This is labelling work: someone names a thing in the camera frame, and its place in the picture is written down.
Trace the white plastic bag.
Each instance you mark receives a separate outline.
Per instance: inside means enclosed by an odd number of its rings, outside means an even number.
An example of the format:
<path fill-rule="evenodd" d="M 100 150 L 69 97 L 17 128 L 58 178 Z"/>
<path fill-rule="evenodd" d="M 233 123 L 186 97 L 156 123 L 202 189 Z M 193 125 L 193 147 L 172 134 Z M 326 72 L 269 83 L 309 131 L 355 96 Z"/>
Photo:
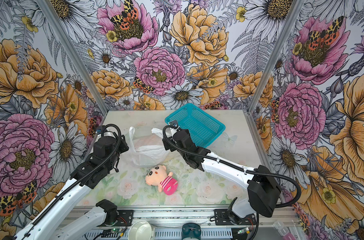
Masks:
<path fill-rule="evenodd" d="M 152 128 L 151 134 L 135 137 L 136 128 L 130 127 L 125 135 L 129 150 L 123 153 L 122 162 L 134 168 L 149 168 L 163 163 L 169 155 L 163 143 L 162 130 Z"/>

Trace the teal plastic basket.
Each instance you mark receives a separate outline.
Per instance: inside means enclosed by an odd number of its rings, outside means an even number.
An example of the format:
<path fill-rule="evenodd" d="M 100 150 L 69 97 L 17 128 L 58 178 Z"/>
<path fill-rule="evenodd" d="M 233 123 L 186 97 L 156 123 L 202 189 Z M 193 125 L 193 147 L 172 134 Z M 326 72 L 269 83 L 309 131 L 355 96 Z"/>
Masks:
<path fill-rule="evenodd" d="M 193 142 L 207 148 L 226 129 L 226 126 L 193 104 L 186 104 L 165 118 L 165 123 L 176 121 L 180 128 L 188 129 Z"/>

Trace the aluminium frame rail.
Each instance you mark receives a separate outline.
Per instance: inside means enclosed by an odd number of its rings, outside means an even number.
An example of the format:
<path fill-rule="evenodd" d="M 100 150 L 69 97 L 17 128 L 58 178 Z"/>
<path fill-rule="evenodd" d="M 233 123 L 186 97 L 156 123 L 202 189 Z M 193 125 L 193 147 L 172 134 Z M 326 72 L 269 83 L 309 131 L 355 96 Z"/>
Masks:
<path fill-rule="evenodd" d="M 210 228 L 245 228 L 247 226 L 217 226 L 211 221 L 214 216 L 214 209 L 225 209 L 220 205 L 202 206 L 119 206 L 117 210 L 133 210 L 134 218 L 132 225 L 138 221 L 147 221 L 156 228 L 181 228 L 187 223 L 195 223 L 203 229 Z M 99 207 L 83 206 L 75 207 L 60 222 L 50 240 L 75 240 L 83 239 L 84 235 L 91 230 L 120 230 L 124 227 L 97 227 L 101 224 L 107 213 Z M 254 230 L 263 227 L 272 227 L 276 221 L 281 221 L 289 227 L 297 227 L 299 219 L 294 213 L 293 208 L 282 208 L 274 211 L 271 218 L 260 216 L 256 217 L 257 224 L 251 225 Z"/>

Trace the white round bowl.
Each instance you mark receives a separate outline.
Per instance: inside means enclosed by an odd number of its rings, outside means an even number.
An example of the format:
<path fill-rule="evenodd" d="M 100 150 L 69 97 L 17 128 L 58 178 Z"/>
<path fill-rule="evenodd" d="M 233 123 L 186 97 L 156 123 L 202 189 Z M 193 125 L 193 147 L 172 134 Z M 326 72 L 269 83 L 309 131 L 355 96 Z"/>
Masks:
<path fill-rule="evenodd" d="M 147 221 L 134 223 L 128 232 L 128 240 L 155 240 L 155 227 Z"/>

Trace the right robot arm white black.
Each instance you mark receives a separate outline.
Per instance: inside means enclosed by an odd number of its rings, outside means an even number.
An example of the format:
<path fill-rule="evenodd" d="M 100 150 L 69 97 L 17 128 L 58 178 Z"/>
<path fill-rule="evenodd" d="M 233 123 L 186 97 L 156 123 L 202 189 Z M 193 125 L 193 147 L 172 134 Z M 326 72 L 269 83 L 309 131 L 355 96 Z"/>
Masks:
<path fill-rule="evenodd" d="M 170 125 L 163 128 L 163 143 L 165 150 L 177 151 L 191 168 L 218 175 L 247 191 L 246 198 L 232 200 L 224 214 L 225 220 L 239 225 L 251 214 L 266 218 L 273 216 L 281 188 L 267 167 L 260 165 L 252 168 L 228 161 L 206 148 L 196 146 L 188 130 L 176 130 Z"/>

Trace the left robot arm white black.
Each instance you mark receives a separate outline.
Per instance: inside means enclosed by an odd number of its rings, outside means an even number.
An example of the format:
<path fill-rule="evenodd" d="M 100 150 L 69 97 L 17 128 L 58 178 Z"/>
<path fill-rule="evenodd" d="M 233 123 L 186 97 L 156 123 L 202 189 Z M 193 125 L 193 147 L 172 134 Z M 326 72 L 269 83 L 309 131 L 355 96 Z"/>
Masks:
<path fill-rule="evenodd" d="M 89 212 L 56 231 L 77 203 L 101 180 L 118 169 L 120 154 L 129 150 L 125 136 L 115 133 L 102 135 L 72 173 L 64 187 L 48 206 L 15 236 L 7 240 L 65 240 L 77 239 L 86 231 L 100 225 L 114 225 L 118 220 L 117 206 L 108 200 L 99 201 Z"/>

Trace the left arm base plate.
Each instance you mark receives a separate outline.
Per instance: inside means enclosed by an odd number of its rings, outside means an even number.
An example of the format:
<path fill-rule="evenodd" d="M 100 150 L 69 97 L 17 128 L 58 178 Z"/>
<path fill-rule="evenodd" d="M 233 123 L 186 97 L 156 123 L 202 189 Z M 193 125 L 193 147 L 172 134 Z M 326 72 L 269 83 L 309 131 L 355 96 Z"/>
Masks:
<path fill-rule="evenodd" d="M 104 221 L 97 227 L 130 227 L 134 218 L 133 210 L 109 211 Z"/>

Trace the dark green round object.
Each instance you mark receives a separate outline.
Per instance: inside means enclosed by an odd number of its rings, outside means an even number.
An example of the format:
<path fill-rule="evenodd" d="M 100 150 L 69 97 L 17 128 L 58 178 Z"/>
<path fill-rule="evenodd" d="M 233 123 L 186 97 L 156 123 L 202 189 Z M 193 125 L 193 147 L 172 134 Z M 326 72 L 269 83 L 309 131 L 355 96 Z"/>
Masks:
<path fill-rule="evenodd" d="M 201 240 L 202 230 L 198 224 L 187 223 L 182 226 L 182 240 Z"/>

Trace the pink plush doll toy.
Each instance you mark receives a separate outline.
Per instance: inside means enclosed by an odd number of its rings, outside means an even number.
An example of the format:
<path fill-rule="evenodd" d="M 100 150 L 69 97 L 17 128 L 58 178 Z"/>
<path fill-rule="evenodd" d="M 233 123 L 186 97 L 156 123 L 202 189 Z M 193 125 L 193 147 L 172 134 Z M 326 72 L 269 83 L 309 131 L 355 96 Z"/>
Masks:
<path fill-rule="evenodd" d="M 167 196 L 173 195 L 178 188 L 178 181 L 173 172 L 168 172 L 166 166 L 157 165 L 149 170 L 145 177 L 146 184 L 157 187 L 158 192 Z"/>

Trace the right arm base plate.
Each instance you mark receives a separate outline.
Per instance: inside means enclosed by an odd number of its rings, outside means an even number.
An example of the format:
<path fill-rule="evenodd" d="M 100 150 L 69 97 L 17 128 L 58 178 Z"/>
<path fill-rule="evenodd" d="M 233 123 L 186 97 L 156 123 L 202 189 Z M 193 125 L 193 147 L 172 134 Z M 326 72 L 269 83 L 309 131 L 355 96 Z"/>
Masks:
<path fill-rule="evenodd" d="M 254 226 L 257 224 L 256 220 L 256 216 L 253 214 L 247 215 L 245 218 L 240 218 L 225 209 L 214 209 L 214 216 L 211 218 L 211 221 L 215 222 L 217 226 Z"/>

